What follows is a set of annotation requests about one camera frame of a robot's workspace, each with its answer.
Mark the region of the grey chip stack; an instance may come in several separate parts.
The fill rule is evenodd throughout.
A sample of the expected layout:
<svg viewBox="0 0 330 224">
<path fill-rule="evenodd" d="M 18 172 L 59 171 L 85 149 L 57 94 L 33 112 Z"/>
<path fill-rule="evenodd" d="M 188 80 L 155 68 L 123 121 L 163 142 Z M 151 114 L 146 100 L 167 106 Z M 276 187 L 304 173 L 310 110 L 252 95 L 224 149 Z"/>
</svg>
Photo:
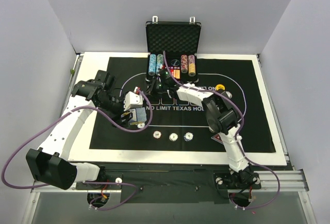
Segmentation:
<svg viewBox="0 0 330 224">
<path fill-rule="evenodd" d="M 176 133 L 171 133 L 169 135 L 169 140 L 170 141 L 177 141 L 177 139 L 178 139 L 178 135 Z"/>
</svg>

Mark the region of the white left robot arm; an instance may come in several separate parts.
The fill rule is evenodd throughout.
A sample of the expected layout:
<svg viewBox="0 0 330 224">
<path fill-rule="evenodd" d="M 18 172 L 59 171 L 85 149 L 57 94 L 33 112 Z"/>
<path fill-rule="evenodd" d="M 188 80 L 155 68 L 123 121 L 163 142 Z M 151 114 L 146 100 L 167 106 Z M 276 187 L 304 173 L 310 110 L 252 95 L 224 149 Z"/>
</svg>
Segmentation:
<svg viewBox="0 0 330 224">
<path fill-rule="evenodd" d="M 70 163 L 68 158 L 83 124 L 95 108 L 112 114 L 112 119 L 120 123 L 124 104 L 111 95 L 113 83 L 114 77 L 109 72 L 99 70 L 94 79 L 74 85 L 61 121 L 38 149 L 27 152 L 26 161 L 36 181 L 60 189 L 69 189 L 73 183 L 85 181 L 95 189 L 105 185 L 106 176 L 99 166 L 87 162 Z"/>
</svg>

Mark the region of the blue chip stack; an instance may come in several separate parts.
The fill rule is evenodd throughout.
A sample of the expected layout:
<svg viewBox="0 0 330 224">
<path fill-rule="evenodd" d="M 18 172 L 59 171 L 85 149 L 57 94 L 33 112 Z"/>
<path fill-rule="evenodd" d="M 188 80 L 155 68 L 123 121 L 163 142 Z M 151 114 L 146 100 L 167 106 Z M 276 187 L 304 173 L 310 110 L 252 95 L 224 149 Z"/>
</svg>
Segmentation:
<svg viewBox="0 0 330 224">
<path fill-rule="evenodd" d="M 184 134 L 184 140 L 186 142 L 192 141 L 193 137 L 194 137 L 194 135 L 191 132 L 187 132 L 187 133 Z"/>
</svg>

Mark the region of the yellow big blind button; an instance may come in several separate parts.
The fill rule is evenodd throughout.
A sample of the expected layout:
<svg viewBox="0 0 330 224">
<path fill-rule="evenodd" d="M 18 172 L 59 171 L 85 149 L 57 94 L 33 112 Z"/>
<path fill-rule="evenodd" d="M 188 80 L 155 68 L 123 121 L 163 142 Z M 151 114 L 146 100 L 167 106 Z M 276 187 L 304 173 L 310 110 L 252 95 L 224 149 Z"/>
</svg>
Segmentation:
<svg viewBox="0 0 330 224">
<path fill-rule="evenodd" d="M 219 91 L 219 90 L 224 90 L 225 91 L 225 86 L 222 85 L 222 84 L 217 84 L 216 85 L 216 90 Z"/>
</svg>

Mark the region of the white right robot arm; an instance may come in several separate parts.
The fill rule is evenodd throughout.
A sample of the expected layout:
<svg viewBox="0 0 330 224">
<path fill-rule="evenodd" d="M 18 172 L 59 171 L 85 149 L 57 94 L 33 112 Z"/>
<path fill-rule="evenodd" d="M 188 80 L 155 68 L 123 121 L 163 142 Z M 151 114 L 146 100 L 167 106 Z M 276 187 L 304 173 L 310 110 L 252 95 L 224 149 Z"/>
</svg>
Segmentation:
<svg viewBox="0 0 330 224">
<path fill-rule="evenodd" d="M 225 91 L 209 91 L 194 84 L 181 84 L 163 68 L 157 75 L 149 78 L 146 92 L 153 97 L 167 94 L 170 98 L 202 107 L 209 129 L 220 136 L 224 145 L 232 185 L 243 188 L 260 183 L 241 144 L 239 131 L 244 123 L 243 114 Z"/>
</svg>

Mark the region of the red triangular dealer marker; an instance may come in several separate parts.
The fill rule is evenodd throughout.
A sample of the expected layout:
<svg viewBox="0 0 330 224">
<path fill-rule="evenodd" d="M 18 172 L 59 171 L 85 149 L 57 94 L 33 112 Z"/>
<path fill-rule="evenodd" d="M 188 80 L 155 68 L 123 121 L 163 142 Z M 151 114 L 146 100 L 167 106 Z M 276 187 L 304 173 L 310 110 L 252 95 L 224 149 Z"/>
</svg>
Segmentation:
<svg viewBox="0 0 330 224">
<path fill-rule="evenodd" d="M 218 142 L 218 143 L 220 143 L 220 144 L 223 144 L 219 134 L 215 134 L 214 136 L 211 137 L 211 139 Z"/>
</svg>

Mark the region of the red chip stack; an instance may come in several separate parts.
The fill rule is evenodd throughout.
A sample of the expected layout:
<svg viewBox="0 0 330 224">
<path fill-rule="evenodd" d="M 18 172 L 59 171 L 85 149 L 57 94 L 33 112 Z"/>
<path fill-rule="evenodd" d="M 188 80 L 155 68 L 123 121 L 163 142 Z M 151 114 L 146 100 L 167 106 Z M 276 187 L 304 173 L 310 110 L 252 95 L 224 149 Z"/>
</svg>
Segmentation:
<svg viewBox="0 0 330 224">
<path fill-rule="evenodd" d="M 155 132 L 153 133 L 153 137 L 156 138 L 156 139 L 161 138 L 161 132 L 160 132 L 160 131 L 155 131 Z"/>
</svg>

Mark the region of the blue playing card deck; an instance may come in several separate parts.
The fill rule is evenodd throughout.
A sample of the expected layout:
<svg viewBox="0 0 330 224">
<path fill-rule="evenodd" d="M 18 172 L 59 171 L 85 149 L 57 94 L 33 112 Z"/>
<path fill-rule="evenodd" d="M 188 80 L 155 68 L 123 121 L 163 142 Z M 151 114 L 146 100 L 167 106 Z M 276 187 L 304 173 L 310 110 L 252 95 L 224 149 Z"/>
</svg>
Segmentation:
<svg viewBox="0 0 330 224">
<path fill-rule="evenodd" d="M 129 109 L 128 111 L 132 114 L 132 118 L 128 122 L 130 125 L 138 125 L 147 121 L 145 107 Z"/>
</svg>

